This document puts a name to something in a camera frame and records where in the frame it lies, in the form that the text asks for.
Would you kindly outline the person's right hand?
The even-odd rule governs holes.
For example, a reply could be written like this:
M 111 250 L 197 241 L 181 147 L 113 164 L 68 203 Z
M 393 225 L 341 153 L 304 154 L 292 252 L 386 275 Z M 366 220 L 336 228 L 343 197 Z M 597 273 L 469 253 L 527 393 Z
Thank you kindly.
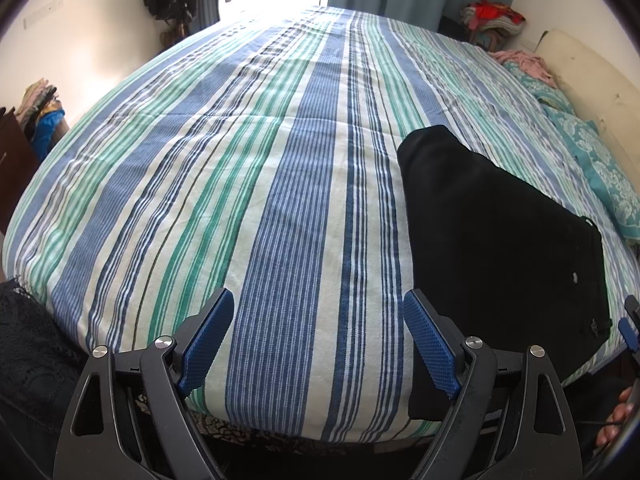
M 618 404 L 605 421 L 605 425 L 598 431 L 596 445 L 597 448 L 604 448 L 609 445 L 620 433 L 620 427 L 630 417 L 634 411 L 634 404 L 629 401 L 632 388 L 626 388 L 618 400 Z

